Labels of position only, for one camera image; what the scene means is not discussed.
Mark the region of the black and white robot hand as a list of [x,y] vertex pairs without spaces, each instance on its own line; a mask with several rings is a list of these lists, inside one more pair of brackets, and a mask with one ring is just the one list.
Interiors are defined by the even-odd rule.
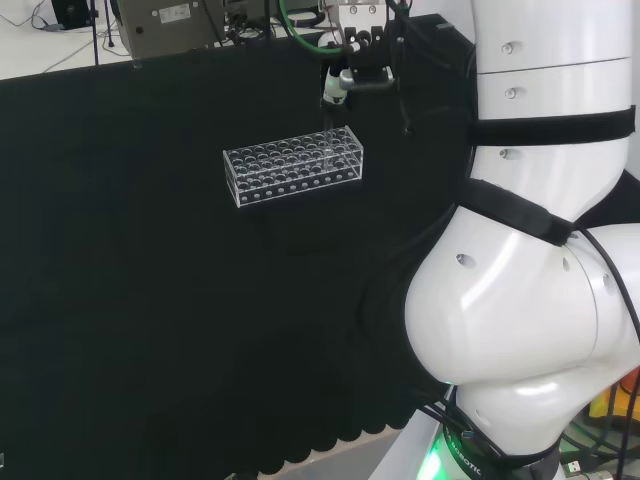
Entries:
[[321,105],[343,106],[351,93],[391,88],[395,77],[383,1],[320,1],[329,30],[318,47],[334,53],[322,60]]

